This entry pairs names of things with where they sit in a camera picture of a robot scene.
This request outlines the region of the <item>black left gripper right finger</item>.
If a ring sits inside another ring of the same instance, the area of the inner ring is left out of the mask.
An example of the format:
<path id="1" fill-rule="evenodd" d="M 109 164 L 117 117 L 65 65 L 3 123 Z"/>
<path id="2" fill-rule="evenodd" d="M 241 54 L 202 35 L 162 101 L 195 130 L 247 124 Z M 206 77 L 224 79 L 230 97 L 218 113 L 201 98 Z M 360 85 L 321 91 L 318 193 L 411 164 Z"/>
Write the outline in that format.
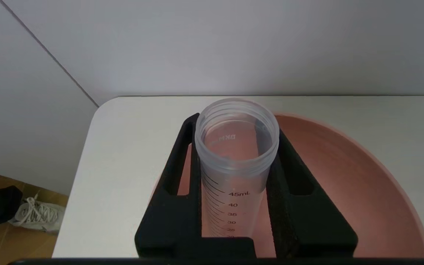
<path id="1" fill-rule="evenodd" d="M 283 131 L 266 182 L 278 258 L 352 258 L 358 236 Z"/>

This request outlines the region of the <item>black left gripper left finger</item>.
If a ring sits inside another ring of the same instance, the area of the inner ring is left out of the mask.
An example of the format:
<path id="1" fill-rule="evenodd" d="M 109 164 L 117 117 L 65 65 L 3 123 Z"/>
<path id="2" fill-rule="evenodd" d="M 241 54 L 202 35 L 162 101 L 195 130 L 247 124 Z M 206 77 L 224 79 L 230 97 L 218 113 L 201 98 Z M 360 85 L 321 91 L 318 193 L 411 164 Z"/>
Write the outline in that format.
<path id="1" fill-rule="evenodd" d="M 183 122 L 151 200 L 135 234 L 140 258 L 173 258 L 177 245 L 202 236 L 200 165 L 195 152 L 196 113 Z M 191 147 L 190 182 L 187 195 L 178 195 Z"/>

